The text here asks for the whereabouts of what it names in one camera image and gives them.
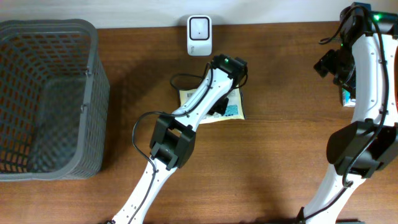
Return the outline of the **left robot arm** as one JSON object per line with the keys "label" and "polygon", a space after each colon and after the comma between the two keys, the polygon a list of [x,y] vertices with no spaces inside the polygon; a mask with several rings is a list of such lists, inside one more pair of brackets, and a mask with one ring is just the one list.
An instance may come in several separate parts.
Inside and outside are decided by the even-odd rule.
{"label": "left robot arm", "polygon": [[172,113],[153,111],[157,120],[150,140],[150,153],[140,154],[146,168],[122,209],[110,224],[143,223],[168,178],[189,160],[195,148],[200,121],[211,113],[224,114],[228,95],[248,79],[247,61],[216,55],[205,66],[192,96]]}

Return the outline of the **green tissue pack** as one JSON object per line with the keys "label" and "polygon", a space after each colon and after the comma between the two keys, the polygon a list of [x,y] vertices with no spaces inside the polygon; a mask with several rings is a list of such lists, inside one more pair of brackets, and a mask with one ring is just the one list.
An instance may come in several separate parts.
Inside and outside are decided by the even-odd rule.
{"label": "green tissue pack", "polygon": [[351,93],[344,88],[341,89],[341,99],[343,107],[354,108],[356,100],[351,97]]}

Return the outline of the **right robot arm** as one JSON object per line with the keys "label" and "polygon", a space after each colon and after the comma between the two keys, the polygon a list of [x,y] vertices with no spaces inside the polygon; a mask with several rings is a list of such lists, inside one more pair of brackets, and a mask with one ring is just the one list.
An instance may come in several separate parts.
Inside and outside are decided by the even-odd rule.
{"label": "right robot arm", "polygon": [[354,2],[340,13],[329,50],[314,66],[355,99],[351,123],[333,133],[326,147],[328,168],[297,223],[336,223],[354,191],[397,157],[395,56],[397,15]]}

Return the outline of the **yellow snack bag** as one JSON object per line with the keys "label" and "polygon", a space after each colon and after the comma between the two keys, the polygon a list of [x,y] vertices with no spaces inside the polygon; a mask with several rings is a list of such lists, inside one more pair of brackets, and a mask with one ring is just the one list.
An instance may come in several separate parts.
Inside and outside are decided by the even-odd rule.
{"label": "yellow snack bag", "polygon": [[[179,95],[180,105],[183,106],[196,91],[197,91],[196,89],[179,90],[178,95]],[[230,119],[246,119],[243,110],[243,99],[241,91],[239,89],[234,89],[229,93],[227,98],[228,98],[228,104],[224,115],[220,115],[219,113],[213,113],[212,115],[206,114],[200,121],[200,124],[215,123]]]}

